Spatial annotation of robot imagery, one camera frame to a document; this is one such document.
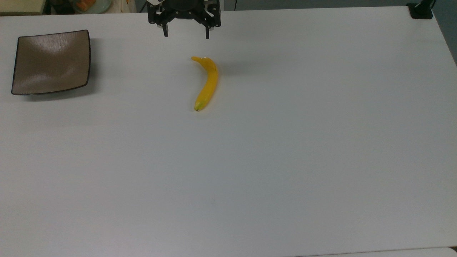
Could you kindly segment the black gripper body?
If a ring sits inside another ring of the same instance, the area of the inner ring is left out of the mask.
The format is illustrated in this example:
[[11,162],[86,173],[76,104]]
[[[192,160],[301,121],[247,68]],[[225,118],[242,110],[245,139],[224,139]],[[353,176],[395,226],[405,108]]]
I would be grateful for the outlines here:
[[206,8],[211,0],[163,0],[163,11],[175,17],[203,17],[207,14]]

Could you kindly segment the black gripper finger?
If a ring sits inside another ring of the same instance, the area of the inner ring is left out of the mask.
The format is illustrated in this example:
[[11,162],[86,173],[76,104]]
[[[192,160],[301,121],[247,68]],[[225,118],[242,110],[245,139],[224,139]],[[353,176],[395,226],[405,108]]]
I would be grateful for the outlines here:
[[199,5],[196,7],[196,21],[205,27],[205,38],[210,38],[210,30],[221,26],[220,5]]
[[147,16],[148,22],[162,28],[164,36],[168,37],[168,23],[172,20],[172,10],[163,5],[148,5]]

